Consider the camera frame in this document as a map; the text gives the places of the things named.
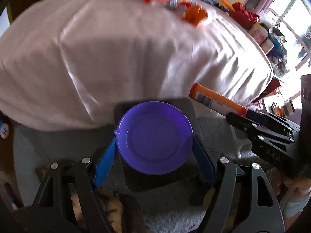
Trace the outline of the person's right hand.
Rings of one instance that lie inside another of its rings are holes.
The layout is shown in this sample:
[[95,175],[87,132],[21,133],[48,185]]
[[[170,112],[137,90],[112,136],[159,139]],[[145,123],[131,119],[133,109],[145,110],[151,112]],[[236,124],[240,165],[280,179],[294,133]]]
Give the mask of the person's right hand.
[[306,177],[298,177],[291,179],[286,177],[277,169],[274,170],[272,175],[271,186],[276,195],[281,192],[281,186],[285,185],[289,189],[294,189],[289,201],[302,199],[310,194],[310,179]]

